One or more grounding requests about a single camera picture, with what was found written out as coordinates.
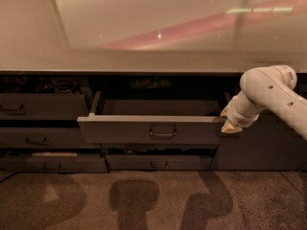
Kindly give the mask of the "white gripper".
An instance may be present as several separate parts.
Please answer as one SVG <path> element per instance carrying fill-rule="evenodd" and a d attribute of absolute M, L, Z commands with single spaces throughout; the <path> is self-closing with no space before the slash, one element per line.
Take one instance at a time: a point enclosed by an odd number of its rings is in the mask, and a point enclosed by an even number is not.
<path fill-rule="evenodd" d="M 256 122 L 263 110 L 264 107 L 252 102 L 243 91 L 240 91 L 220 114 L 221 117 L 227 117 L 221 132 L 226 134 L 241 132 L 242 127 L 250 127 Z"/>

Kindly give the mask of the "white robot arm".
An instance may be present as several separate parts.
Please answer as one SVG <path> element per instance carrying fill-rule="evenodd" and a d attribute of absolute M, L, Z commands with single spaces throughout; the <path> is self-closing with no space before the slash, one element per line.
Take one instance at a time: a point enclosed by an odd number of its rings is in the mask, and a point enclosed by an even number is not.
<path fill-rule="evenodd" d="M 247 70 L 240 78 L 240 92 L 221 113 L 226 118 L 221 132 L 241 132 L 267 109 L 307 140 L 307 100 L 296 94 L 296 84 L 296 72 L 288 65 Z"/>

